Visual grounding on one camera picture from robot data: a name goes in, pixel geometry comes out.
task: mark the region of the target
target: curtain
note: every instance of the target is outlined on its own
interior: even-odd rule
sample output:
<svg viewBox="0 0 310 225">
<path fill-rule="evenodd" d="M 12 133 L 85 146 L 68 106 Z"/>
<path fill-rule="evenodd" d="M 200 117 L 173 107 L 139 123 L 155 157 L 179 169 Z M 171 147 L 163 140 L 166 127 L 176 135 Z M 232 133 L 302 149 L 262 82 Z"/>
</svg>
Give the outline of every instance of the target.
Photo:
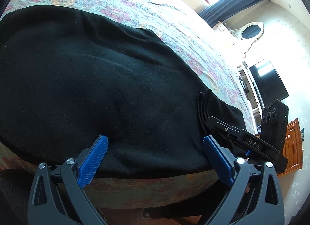
<svg viewBox="0 0 310 225">
<path fill-rule="evenodd" d="M 219 0 L 202 10 L 199 15 L 211 27 L 214 27 L 218 21 L 225 20 L 261 1 L 263 0 Z"/>
</svg>

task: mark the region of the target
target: flat screen tv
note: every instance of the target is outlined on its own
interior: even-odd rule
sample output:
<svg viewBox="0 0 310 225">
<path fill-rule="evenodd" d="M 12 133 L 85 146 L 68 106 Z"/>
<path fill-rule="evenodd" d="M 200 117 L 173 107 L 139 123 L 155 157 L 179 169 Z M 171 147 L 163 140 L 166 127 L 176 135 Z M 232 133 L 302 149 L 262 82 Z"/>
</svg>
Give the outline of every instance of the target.
<svg viewBox="0 0 310 225">
<path fill-rule="evenodd" d="M 265 107 L 276 99 L 283 100 L 289 96 L 280 76 L 267 58 L 250 67 L 250 72 Z"/>
</svg>

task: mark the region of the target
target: floral bedsheet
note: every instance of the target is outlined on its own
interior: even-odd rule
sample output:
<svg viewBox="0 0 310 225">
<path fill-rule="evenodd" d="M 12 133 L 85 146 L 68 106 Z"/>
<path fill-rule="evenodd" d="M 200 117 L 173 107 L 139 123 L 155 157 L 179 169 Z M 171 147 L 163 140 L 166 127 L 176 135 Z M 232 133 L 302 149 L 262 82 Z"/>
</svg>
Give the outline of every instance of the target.
<svg viewBox="0 0 310 225">
<path fill-rule="evenodd" d="M 243 112 L 248 131 L 254 133 L 245 94 L 236 71 L 216 49 L 215 32 L 182 1 L 11 0 L 2 17 L 31 5 L 71 7 L 106 16 L 131 27 L 151 29 L 220 99 Z M 0 143 L 0 170 L 9 168 L 34 173 L 36 166 L 21 160 Z M 154 180 L 95 178 L 85 191 L 96 207 L 155 207 L 191 198 L 203 192 L 217 179 L 214 170 Z"/>
</svg>

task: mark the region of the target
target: blue gripper pad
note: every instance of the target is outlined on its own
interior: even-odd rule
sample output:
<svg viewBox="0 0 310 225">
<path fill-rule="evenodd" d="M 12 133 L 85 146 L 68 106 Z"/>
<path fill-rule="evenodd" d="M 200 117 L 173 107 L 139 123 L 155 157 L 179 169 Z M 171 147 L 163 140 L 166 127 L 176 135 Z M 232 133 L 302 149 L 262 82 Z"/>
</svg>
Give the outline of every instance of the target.
<svg viewBox="0 0 310 225">
<path fill-rule="evenodd" d="M 92 181 L 107 150 L 108 138 L 106 136 L 101 136 L 97 143 L 93 145 L 92 150 L 80 166 L 77 183 L 82 189 Z"/>
<path fill-rule="evenodd" d="M 203 149 L 220 181 L 231 186 L 234 183 L 234 167 L 224 151 L 225 148 L 222 148 L 212 136 L 206 136 L 203 139 Z"/>
</svg>

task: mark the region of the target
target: wooden cabinet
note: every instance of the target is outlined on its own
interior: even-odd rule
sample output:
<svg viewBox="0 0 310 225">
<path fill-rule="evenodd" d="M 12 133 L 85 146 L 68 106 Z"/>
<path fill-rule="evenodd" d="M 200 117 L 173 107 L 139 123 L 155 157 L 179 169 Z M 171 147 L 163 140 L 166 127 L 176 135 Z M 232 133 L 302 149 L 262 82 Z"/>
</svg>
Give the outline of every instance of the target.
<svg viewBox="0 0 310 225">
<path fill-rule="evenodd" d="M 288 159 L 288 163 L 285 172 L 278 174 L 279 177 L 303 168 L 303 150 L 298 119 L 287 125 L 283 156 Z"/>
</svg>

